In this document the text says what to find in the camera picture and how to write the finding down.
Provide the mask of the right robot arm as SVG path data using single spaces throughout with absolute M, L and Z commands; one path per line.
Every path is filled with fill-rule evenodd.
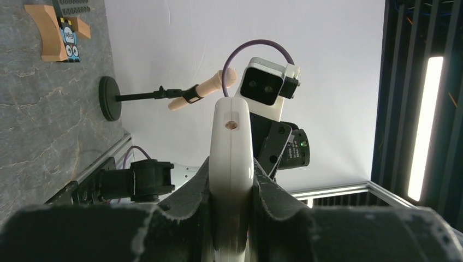
M 303 129 L 250 114 L 253 155 L 265 173 L 275 179 L 278 170 L 308 166 L 310 146 Z M 129 168 L 102 171 L 98 190 L 103 200 L 130 198 L 132 202 L 158 202 L 159 196 L 174 192 L 190 180 L 197 167 L 146 159 Z

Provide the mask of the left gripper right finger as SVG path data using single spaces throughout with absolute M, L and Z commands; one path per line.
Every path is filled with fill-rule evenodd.
M 252 261 L 462 261 L 462 245 L 433 210 L 310 208 L 254 163 Z

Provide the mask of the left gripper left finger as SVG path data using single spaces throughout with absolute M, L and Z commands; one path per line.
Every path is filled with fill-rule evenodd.
M 208 168 L 158 204 L 24 207 L 1 229 L 1 261 L 211 261 Z

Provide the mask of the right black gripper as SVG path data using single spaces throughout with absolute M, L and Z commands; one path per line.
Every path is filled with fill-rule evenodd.
M 292 134 L 290 125 L 250 113 L 253 156 L 273 179 Z

